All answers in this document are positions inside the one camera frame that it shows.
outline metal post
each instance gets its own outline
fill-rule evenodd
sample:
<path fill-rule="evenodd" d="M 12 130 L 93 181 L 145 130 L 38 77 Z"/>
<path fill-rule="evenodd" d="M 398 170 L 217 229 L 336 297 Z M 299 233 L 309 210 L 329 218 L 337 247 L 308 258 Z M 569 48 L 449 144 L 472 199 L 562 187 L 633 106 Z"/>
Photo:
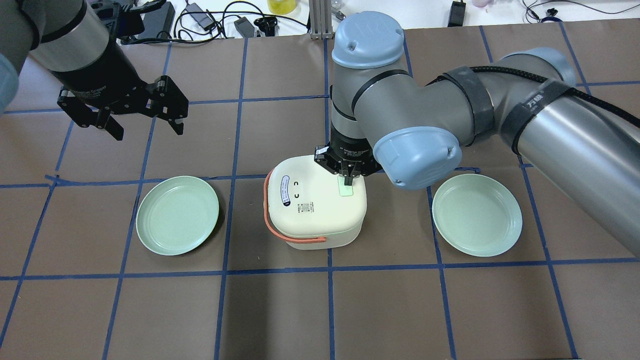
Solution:
<path fill-rule="evenodd" d="M 330 0 L 309 0 L 309 18 L 311 39 L 333 38 Z"/>

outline blue tape line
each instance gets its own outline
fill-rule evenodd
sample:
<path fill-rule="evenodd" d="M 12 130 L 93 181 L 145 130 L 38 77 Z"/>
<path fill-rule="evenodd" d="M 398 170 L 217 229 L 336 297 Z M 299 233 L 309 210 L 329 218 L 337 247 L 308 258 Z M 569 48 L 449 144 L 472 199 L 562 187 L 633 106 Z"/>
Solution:
<path fill-rule="evenodd" d="M 0 185 L 0 189 L 16 189 L 16 188 L 48 188 L 50 184 L 6 184 Z"/>
<path fill-rule="evenodd" d="M 637 258 L 552 260 L 554 265 L 640 263 Z"/>
<path fill-rule="evenodd" d="M 456 357 L 456 343 L 453 338 L 453 325 L 451 323 L 451 311 L 449 309 L 449 296 L 447 294 L 447 282 L 444 276 L 444 265 L 442 263 L 442 254 L 440 253 L 440 246 L 438 246 L 438 237 L 436 235 L 436 226 L 433 221 L 433 194 L 431 193 L 431 187 L 427 187 L 427 198 L 429 199 L 429 215 L 431 217 L 431 230 L 433 231 L 433 245 L 436 250 L 436 258 L 438 260 L 438 269 L 440 273 L 440 290 L 442 292 L 442 306 L 444 308 L 444 320 L 447 324 L 447 336 L 449 338 L 449 352 L 451 353 L 451 359 L 457 360 Z"/>
<path fill-rule="evenodd" d="M 491 49 L 489 48 L 489 42 L 486 40 L 486 35 L 484 33 L 484 28 L 482 25 L 478 26 L 480 29 L 480 35 L 482 36 L 482 41 L 484 42 L 484 49 L 486 50 L 486 55 L 489 58 L 489 62 L 493 62 L 493 56 L 491 55 Z"/>
<path fill-rule="evenodd" d="M 171 43 L 166 50 L 166 57 L 164 59 L 163 75 L 166 75 L 166 71 L 169 67 L 169 59 L 171 57 Z M 131 245 L 131 237 L 133 236 L 133 227 L 136 223 L 136 214 L 138 212 L 138 206 L 140 205 L 140 196 L 142 195 L 142 184 L 145 178 L 145 172 L 147 171 L 147 161 L 149 158 L 149 152 L 151 150 L 151 141 L 154 137 L 154 129 L 156 127 L 156 118 L 151 118 L 151 126 L 149 127 L 149 135 L 147 138 L 147 146 L 145 147 L 145 155 L 142 160 L 142 167 L 140 169 L 140 178 L 138 179 L 138 192 L 136 194 L 136 200 L 133 203 L 133 210 L 131 211 L 131 220 L 129 222 L 129 232 L 127 233 L 127 239 L 124 245 L 124 251 L 122 254 L 122 262 L 120 263 L 120 273 L 118 274 L 118 284 L 116 286 L 116 293 L 113 297 L 113 307 L 111 308 L 111 316 L 109 318 L 109 327 L 107 328 L 107 336 L 104 340 L 104 349 L 102 350 L 102 360 L 107 360 L 109 354 L 109 345 L 111 344 L 111 334 L 113 333 L 113 324 L 116 320 L 116 314 L 118 312 L 118 303 L 120 302 L 120 292 L 122 290 L 122 281 L 124 279 L 124 272 L 127 267 L 127 258 L 129 256 L 129 246 Z"/>
<path fill-rule="evenodd" d="M 240 128 L 242 125 L 242 103 L 244 95 L 244 77 L 246 74 L 246 54 L 249 41 L 244 39 L 244 49 L 242 54 L 242 70 L 240 73 L 240 91 L 238 93 L 238 114 L 236 119 L 236 144 L 234 146 L 234 164 L 232 170 L 231 189 L 229 193 L 229 206 L 227 210 L 227 231 L 225 234 L 225 253 L 222 260 L 222 278 L 220 279 L 220 299 L 218 301 L 218 321 L 216 322 L 216 339 L 214 346 L 214 360 L 220 358 L 220 340 L 222 335 L 222 315 L 225 308 L 225 291 L 227 289 L 227 269 L 229 262 L 229 243 L 231 241 L 231 223 L 234 211 L 234 199 L 236 196 L 236 174 L 238 165 L 238 151 L 240 147 Z"/>
<path fill-rule="evenodd" d="M 219 276 L 222 270 L 183 271 L 183 272 L 134 272 L 122 275 L 124 279 L 148 279 L 152 277 L 196 277 Z"/>
<path fill-rule="evenodd" d="M 613 85 L 640 85 L 640 81 L 610 81 L 603 83 L 581 83 L 576 86 L 613 86 Z"/>
<path fill-rule="evenodd" d="M 171 48 L 172 48 L 172 44 L 169 43 L 169 45 L 166 48 L 166 56 L 164 57 L 164 67 L 162 69 L 162 75 L 166 75 L 166 71 L 169 69 L 169 59 L 171 58 Z"/>
<path fill-rule="evenodd" d="M 56 172 L 60 170 L 60 165 L 62 165 L 62 158 L 65 155 L 65 151 L 67 150 L 67 144 L 69 143 L 69 138 L 71 137 L 71 130 L 74 129 L 74 122 L 71 120 L 69 122 L 69 128 L 67 129 L 67 135 L 65 136 L 65 142 L 62 143 L 62 150 L 60 151 L 60 156 L 58 156 L 58 162 L 56 163 Z"/>
<path fill-rule="evenodd" d="M 425 270 L 439 269 L 440 264 L 402 264 L 402 265 L 348 265 L 334 266 L 332 270 L 336 271 L 381 271 L 381 270 Z"/>
<path fill-rule="evenodd" d="M 299 272 L 325 272 L 324 266 L 311 268 L 270 268 L 270 269 L 247 269 L 247 270 L 227 270 L 227 275 L 263 275 L 263 274 L 292 274 Z"/>
<path fill-rule="evenodd" d="M 119 274 L 25 275 L 23 280 L 117 279 Z"/>
<path fill-rule="evenodd" d="M 522 165 L 522 158 L 518 158 L 520 164 Z M 527 175 L 527 169 L 525 167 L 521 167 L 522 176 L 524 177 L 524 182 L 527 187 L 527 193 L 529 193 L 529 201 L 531 203 L 531 208 L 533 209 L 533 216 L 536 220 L 536 226 L 538 227 L 538 233 L 540 234 L 540 242 L 542 242 L 542 248 L 545 252 L 545 258 L 547 259 L 547 267 L 549 269 L 549 276 L 551 277 L 551 283 L 554 287 L 554 293 L 556 294 L 556 301 L 558 304 L 558 310 L 560 311 L 560 317 L 562 318 L 562 323 L 564 325 L 564 332 L 566 334 L 566 339 L 569 344 L 569 349 L 571 350 L 571 356 L 576 359 L 578 358 L 578 352 L 575 349 L 575 343 L 573 342 L 573 335 L 571 333 L 571 327 L 569 326 L 569 321 L 566 317 L 566 311 L 564 310 L 564 303 L 562 301 L 562 295 L 560 294 L 560 288 L 556 279 L 556 272 L 554 270 L 553 263 L 551 262 L 551 255 L 549 249 L 547 247 L 547 240 L 545 239 L 545 233 L 542 229 L 542 223 L 540 221 L 540 215 L 538 213 L 538 207 L 536 205 L 536 200 L 533 196 L 533 190 L 531 188 L 531 183 L 529 182 L 529 176 Z"/>
<path fill-rule="evenodd" d="M 140 180 L 123 180 L 123 181 L 69 181 L 53 177 L 50 175 L 44 175 L 48 180 L 55 181 L 56 186 L 68 187 L 68 186 L 117 186 L 117 185 L 135 185 L 140 184 Z"/>
<path fill-rule="evenodd" d="M 237 99 L 189 101 L 189 105 L 237 103 Z"/>
<path fill-rule="evenodd" d="M 413 68 L 411 67 L 411 58 L 409 57 L 409 47 L 406 45 L 406 37 L 404 37 L 404 58 L 406 58 L 406 69 L 409 76 L 413 77 Z"/>
<path fill-rule="evenodd" d="M 267 174 L 255 174 L 255 175 L 236 175 L 236 179 L 264 179 Z"/>
<path fill-rule="evenodd" d="M 330 139 L 330 117 L 329 117 L 329 55 L 327 39 L 323 39 L 323 63 L 324 63 L 324 143 L 329 143 Z"/>
<path fill-rule="evenodd" d="M 329 359 L 335 360 L 335 322 L 333 317 L 333 249 L 326 250 L 327 283 L 329 287 Z"/>
<path fill-rule="evenodd" d="M 580 80 L 582 80 L 582 86 L 584 86 L 585 92 L 591 95 L 591 89 L 589 89 L 589 85 L 587 85 L 587 79 L 585 79 L 584 74 L 582 73 L 582 68 L 580 67 L 580 63 L 578 62 L 578 57 L 576 57 L 575 52 L 573 51 L 573 46 L 571 46 L 571 42 L 569 41 L 569 37 L 566 35 L 564 24 L 562 22 L 558 22 L 557 24 L 558 26 L 560 26 L 560 31 L 562 31 L 562 36 L 564 37 L 564 42 L 566 42 L 566 46 L 569 48 L 569 53 L 571 53 L 575 68 L 578 70 L 578 75 L 580 76 Z"/>
<path fill-rule="evenodd" d="M 5 111 L 5 115 L 16 115 L 16 114 L 34 114 L 34 113 L 59 113 L 62 109 L 37 109 L 37 110 L 13 110 L 13 111 Z"/>
<path fill-rule="evenodd" d="M 624 264 L 640 263 L 637 258 L 594 258 L 594 259 L 564 259 L 551 260 L 553 265 L 597 265 L 597 264 Z M 347 265 L 333 266 L 332 272 L 357 272 L 357 271 L 393 271 L 393 270 L 435 270 L 435 269 L 457 269 L 457 268 L 499 268 L 499 267 L 519 267 L 519 266 L 547 266 L 545 260 L 539 261 L 502 261 L 489 263 L 443 263 L 443 264 L 403 264 L 403 265 Z M 260 275 L 260 274 L 297 274 L 307 272 L 328 272 L 325 266 L 310 268 L 267 268 L 248 270 L 227 270 L 227 275 Z M 122 277 L 146 278 L 146 277 L 197 277 L 222 275 L 222 270 L 187 271 L 187 272 L 148 272 L 148 273 L 124 273 Z M 0 281 L 16 280 L 60 280 L 60 279 L 117 279 L 120 274 L 64 274 L 64 275 L 14 275 L 0 276 Z"/>
<path fill-rule="evenodd" d="M 243 99 L 243 102 L 260 102 L 260 101 L 282 101 L 282 100 L 307 100 L 307 99 L 322 99 L 327 98 L 329 95 L 301 95 L 301 96 L 283 96 L 283 97 L 254 97 L 249 99 Z M 202 100 L 202 101 L 189 101 L 189 105 L 202 105 L 202 104 L 228 104 L 237 103 L 239 99 L 224 99 L 224 100 Z"/>
<path fill-rule="evenodd" d="M 251 99 L 243 99 L 243 102 L 259 102 L 259 101 L 284 101 L 284 100 L 309 100 L 309 99 L 327 99 L 329 95 L 301 95 L 301 96 L 283 96 L 283 97 L 254 97 Z"/>
<path fill-rule="evenodd" d="M 109 317 L 109 327 L 107 328 L 107 336 L 104 340 L 104 349 L 102 349 L 102 360 L 107 359 L 109 353 L 109 345 L 111 344 L 111 334 L 113 333 L 113 324 L 116 320 L 116 312 L 118 311 L 118 303 L 120 302 L 120 291 L 122 290 L 122 278 L 118 276 L 118 285 L 116 293 L 113 297 L 113 305 L 111 306 L 111 316 Z"/>
<path fill-rule="evenodd" d="M 502 268 L 502 267 L 518 267 L 518 266 L 546 266 L 547 262 L 539 261 L 501 261 L 491 263 L 455 263 L 443 264 L 445 269 L 462 269 L 462 268 Z"/>
<path fill-rule="evenodd" d="M 15 303 L 18 300 L 18 294 L 20 293 L 20 289 L 22 288 L 22 283 L 24 282 L 24 276 L 27 274 L 27 267 L 29 266 L 29 261 L 31 260 L 31 255 L 33 253 L 33 249 L 36 245 L 36 240 L 38 239 L 38 234 L 40 233 L 40 227 L 42 226 L 42 220 L 44 219 L 44 215 L 47 213 L 47 208 L 49 207 L 49 203 L 51 202 L 51 196 L 53 195 L 53 190 L 56 188 L 56 184 L 53 183 L 49 187 L 49 194 L 47 195 L 47 200 L 44 202 L 44 206 L 42 206 L 42 212 L 40 213 L 40 218 L 38 218 L 38 223 L 36 224 L 36 229 L 33 231 L 33 236 L 31 237 L 31 243 L 29 244 L 29 250 L 27 251 L 27 257 L 24 260 L 24 264 L 22 265 L 22 272 L 20 273 L 21 279 L 18 280 L 18 284 L 15 287 L 15 292 L 13 292 L 13 298 L 11 299 L 11 305 L 9 306 L 9 312 L 6 314 L 6 318 L 4 319 L 4 325 L 2 328 L 2 332 L 0 332 L 0 348 L 4 342 L 4 336 L 6 335 L 6 330 L 9 328 L 9 322 L 11 321 L 11 315 L 13 314 L 13 310 L 15 309 Z"/>

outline green plate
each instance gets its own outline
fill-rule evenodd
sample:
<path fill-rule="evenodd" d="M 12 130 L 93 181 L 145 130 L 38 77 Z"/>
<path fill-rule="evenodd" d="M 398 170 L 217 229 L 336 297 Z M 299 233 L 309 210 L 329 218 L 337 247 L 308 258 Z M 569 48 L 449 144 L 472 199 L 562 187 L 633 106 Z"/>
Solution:
<path fill-rule="evenodd" d="M 511 192 L 477 174 L 452 177 L 439 187 L 433 221 L 444 240 L 473 256 L 502 254 L 522 231 L 522 212 Z"/>
<path fill-rule="evenodd" d="M 156 185 L 136 215 L 136 231 L 147 249 L 179 255 L 198 247 L 213 231 L 220 205 L 204 180 L 178 176 Z"/>

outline black device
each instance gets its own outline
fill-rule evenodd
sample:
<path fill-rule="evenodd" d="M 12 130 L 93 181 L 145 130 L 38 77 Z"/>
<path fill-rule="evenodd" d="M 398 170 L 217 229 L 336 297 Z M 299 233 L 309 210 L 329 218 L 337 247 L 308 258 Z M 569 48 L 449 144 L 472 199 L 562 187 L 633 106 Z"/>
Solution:
<path fill-rule="evenodd" d="M 188 4 L 184 9 L 185 11 L 190 13 L 189 15 L 193 18 L 193 20 L 196 20 L 198 25 L 200 25 L 201 28 L 205 29 L 205 31 L 209 31 L 214 27 L 215 22 L 202 11 L 198 4 Z"/>
<path fill-rule="evenodd" d="M 138 38 L 168 38 L 174 16 L 175 9 L 169 1 L 164 3 L 160 9 L 146 13 L 142 19 L 145 30 L 138 35 Z"/>
<path fill-rule="evenodd" d="M 255 19 L 253 22 L 266 37 L 276 36 L 276 25 L 278 25 L 278 18 L 275 16 L 265 16 L 259 19 Z"/>
<path fill-rule="evenodd" d="M 255 27 L 246 17 L 237 19 L 234 21 L 234 25 L 243 38 L 255 38 Z"/>
<path fill-rule="evenodd" d="M 462 23 L 465 21 L 465 10 L 467 9 L 467 4 L 465 4 L 462 0 L 454 1 L 451 3 L 451 12 L 449 13 L 449 25 L 448 28 L 452 28 L 454 26 L 462 26 Z"/>

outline power adapter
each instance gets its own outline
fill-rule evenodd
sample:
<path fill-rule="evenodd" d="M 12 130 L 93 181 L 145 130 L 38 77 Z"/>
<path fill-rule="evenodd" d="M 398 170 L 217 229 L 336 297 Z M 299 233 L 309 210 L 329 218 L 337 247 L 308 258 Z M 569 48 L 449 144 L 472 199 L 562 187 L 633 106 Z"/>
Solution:
<path fill-rule="evenodd" d="M 158 10 L 148 12 L 145 14 L 145 18 L 142 19 L 142 23 L 145 26 L 145 30 L 140 33 L 138 38 L 168 38 L 169 31 L 171 31 L 171 24 L 173 22 L 173 16 L 175 10 L 171 2 L 167 1 Z"/>
<path fill-rule="evenodd" d="M 185 11 L 189 13 L 189 15 L 196 20 L 198 25 L 203 28 L 205 31 L 209 31 L 213 28 L 215 23 L 213 20 L 202 11 L 202 9 L 196 3 L 188 4 L 187 7 L 184 8 Z"/>
<path fill-rule="evenodd" d="M 454 26 L 462 26 L 462 23 L 465 21 L 465 10 L 467 9 L 467 4 L 465 4 L 462 0 L 460 2 L 454 1 L 451 3 L 451 12 L 449 13 L 449 25 L 448 28 L 452 28 Z"/>
<path fill-rule="evenodd" d="M 246 17 L 237 19 L 234 25 L 243 38 L 255 38 L 255 27 Z"/>

